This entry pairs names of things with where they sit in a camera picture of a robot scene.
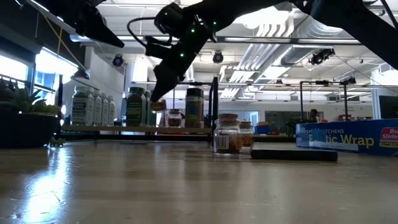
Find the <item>wooden surface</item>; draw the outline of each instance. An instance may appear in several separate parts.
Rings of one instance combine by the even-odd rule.
[[[2,149],[0,223],[397,223],[397,171],[391,157],[251,161],[199,143]]]
[[[211,128],[150,128],[150,127],[108,127],[108,126],[62,126],[64,131],[132,131],[161,133],[211,133]]]

